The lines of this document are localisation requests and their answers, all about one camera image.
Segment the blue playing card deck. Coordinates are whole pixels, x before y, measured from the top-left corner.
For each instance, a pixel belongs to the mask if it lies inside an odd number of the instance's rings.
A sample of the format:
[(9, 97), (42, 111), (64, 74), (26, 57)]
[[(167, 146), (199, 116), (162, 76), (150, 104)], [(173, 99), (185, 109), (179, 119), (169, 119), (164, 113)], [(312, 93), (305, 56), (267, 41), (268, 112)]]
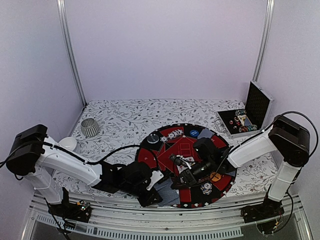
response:
[(176, 189), (172, 189), (173, 182), (170, 179), (162, 183), (156, 183), (154, 188), (162, 198), (162, 201), (158, 204), (160, 207), (171, 206), (180, 204), (180, 196)]

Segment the queen of hearts card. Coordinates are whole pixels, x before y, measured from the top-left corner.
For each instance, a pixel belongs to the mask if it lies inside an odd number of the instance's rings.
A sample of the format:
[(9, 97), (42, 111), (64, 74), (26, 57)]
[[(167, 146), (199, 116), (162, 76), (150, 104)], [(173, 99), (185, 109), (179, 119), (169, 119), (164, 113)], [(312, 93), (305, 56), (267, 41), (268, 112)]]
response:
[(182, 162), (188, 163), (189, 165), (195, 164), (195, 160), (194, 160), (194, 158), (192, 156), (190, 156), (190, 157), (180, 156), (179, 158), (181, 159)]

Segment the white blue chip stack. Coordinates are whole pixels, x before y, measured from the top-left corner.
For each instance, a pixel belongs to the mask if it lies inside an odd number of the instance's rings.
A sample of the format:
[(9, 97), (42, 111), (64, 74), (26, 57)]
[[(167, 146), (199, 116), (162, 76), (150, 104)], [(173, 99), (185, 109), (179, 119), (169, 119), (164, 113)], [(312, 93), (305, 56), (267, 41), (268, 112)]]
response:
[(200, 186), (200, 190), (204, 195), (210, 195), (213, 189), (213, 185), (211, 182), (206, 182)]

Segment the orange big blind button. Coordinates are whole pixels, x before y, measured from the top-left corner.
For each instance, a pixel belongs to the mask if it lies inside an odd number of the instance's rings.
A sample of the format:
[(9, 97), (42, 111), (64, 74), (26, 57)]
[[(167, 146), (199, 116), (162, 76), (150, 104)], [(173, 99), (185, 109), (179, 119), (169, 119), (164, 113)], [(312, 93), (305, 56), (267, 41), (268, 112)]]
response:
[(218, 182), (221, 178), (222, 178), (222, 176), (219, 173), (212, 172), (210, 174), (210, 181), (213, 183)]

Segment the black dealer button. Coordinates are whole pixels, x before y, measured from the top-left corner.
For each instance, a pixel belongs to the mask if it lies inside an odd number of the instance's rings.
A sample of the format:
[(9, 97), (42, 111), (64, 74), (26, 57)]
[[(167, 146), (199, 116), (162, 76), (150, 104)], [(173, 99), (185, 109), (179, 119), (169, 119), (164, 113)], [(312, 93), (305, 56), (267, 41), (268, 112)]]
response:
[(146, 140), (149, 144), (156, 144), (159, 142), (160, 137), (155, 133), (151, 133), (147, 136)]

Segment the white blue chip row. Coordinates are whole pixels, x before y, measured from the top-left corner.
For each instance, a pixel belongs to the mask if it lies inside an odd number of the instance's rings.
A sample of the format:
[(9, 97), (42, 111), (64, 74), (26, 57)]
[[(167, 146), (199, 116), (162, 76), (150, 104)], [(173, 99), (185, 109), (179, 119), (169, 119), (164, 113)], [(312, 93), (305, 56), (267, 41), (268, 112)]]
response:
[(169, 140), (173, 140), (175, 138), (178, 138), (178, 137), (182, 136), (183, 134), (184, 134), (184, 132), (182, 129), (176, 129), (176, 130), (173, 130), (172, 132), (170, 132), (167, 136), (162, 136), (160, 138), (160, 140), (165, 143)]

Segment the blue small blind button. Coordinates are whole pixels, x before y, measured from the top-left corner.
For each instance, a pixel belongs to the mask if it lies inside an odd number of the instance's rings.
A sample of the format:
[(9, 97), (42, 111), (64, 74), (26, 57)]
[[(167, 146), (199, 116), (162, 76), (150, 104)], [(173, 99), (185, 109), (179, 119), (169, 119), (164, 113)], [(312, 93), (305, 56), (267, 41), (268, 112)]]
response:
[(190, 132), (189, 132), (190, 136), (192, 137), (197, 137), (200, 133), (195, 130), (195, 129), (192, 129)]

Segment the blue card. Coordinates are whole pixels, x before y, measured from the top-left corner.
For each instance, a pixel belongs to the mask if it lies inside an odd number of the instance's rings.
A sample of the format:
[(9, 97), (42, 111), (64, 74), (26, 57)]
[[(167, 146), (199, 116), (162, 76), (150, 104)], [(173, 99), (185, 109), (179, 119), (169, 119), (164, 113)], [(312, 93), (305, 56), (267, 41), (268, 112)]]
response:
[(212, 130), (210, 130), (208, 128), (204, 128), (204, 129), (202, 129), (202, 131), (197, 136), (197, 139), (198, 140), (201, 139), (201, 138), (209, 138), (209, 139), (211, 139), (212, 136), (214, 136), (214, 135), (215, 135), (214, 131), (212, 131)]

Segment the three of diamonds card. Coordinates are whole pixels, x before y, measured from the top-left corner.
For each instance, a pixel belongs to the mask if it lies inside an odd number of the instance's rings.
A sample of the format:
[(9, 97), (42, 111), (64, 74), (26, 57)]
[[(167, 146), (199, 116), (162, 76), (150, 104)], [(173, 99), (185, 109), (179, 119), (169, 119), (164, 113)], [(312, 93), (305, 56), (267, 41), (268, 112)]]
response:
[(177, 170), (178, 170), (178, 173), (180, 174), (180, 173), (182, 173), (184, 170), (186, 170), (186, 169), (188, 169), (188, 167), (186, 167), (186, 166), (182, 166), (182, 165), (180, 165), (180, 166), (177, 166)]

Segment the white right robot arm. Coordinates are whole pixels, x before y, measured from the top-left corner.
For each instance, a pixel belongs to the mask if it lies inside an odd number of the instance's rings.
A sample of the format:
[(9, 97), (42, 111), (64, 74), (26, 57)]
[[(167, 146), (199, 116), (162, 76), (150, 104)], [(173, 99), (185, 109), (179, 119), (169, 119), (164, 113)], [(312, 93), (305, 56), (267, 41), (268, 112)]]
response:
[(225, 150), (217, 149), (210, 138), (202, 137), (193, 145), (201, 161), (193, 165), (186, 163), (186, 169), (178, 175), (173, 188), (202, 185), (209, 181), (211, 173), (226, 174), (259, 157), (271, 155), (277, 174), (267, 190), (267, 200), (258, 208), (262, 218), (269, 218), (278, 210), (278, 203), (313, 154), (310, 136), (307, 128), (281, 114), (256, 135)]

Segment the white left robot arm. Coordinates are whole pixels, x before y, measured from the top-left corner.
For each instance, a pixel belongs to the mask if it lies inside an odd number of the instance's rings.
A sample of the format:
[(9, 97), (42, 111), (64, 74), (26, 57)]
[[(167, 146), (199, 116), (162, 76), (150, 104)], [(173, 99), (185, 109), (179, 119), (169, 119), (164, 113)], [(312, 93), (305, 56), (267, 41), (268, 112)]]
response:
[(74, 213), (74, 205), (63, 198), (63, 189), (56, 185), (46, 168), (60, 171), (99, 191), (133, 195), (142, 207), (162, 201), (154, 188), (164, 177), (160, 170), (152, 170), (146, 163), (137, 161), (128, 165), (90, 161), (58, 144), (47, 135), (47, 129), (38, 124), (18, 133), (2, 165), (29, 180), (63, 217)]

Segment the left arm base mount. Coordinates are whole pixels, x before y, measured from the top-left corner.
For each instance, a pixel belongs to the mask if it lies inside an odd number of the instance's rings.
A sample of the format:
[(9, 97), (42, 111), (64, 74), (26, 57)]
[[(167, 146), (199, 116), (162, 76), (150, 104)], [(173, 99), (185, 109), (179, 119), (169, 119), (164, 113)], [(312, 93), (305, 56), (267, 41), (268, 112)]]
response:
[(91, 217), (91, 204), (87, 201), (80, 200), (77, 203), (64, 202), (60, 204), (48, 204), (48, 212), (64, 220), (74, 220), (88, 223)]

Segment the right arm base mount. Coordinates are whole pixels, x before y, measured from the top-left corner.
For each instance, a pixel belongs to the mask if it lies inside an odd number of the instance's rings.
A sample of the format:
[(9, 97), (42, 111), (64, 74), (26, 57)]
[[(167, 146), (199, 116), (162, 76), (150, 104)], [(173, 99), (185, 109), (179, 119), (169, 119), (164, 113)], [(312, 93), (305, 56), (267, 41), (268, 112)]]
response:
[(256, 224), (257, 230), (261, 234), (271, 235), (277, 230), (284, 212), (281, 203), (260, 203), (241, 208), (240, 215), (245, 223), (264, 220)]

